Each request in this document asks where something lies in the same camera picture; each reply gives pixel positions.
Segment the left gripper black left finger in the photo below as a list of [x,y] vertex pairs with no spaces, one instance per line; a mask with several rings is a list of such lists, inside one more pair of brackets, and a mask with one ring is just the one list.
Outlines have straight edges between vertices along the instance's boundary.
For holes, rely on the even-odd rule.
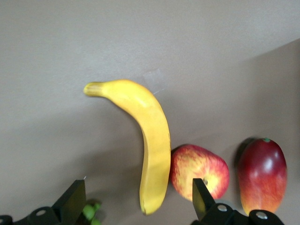
[[2,225],[74,225],[86,204],[85,181],[75,180],[51,207],[41,207],[21,220],[1,215]]

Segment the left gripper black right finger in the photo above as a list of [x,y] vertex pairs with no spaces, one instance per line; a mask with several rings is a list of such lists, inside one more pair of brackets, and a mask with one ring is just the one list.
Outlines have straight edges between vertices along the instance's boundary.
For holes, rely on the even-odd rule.
[[244,216],[225,203],[216,203],[204,181],[193,179],[193,206],[198,219],[193,225],[283,225],[274,213],[253,210]]

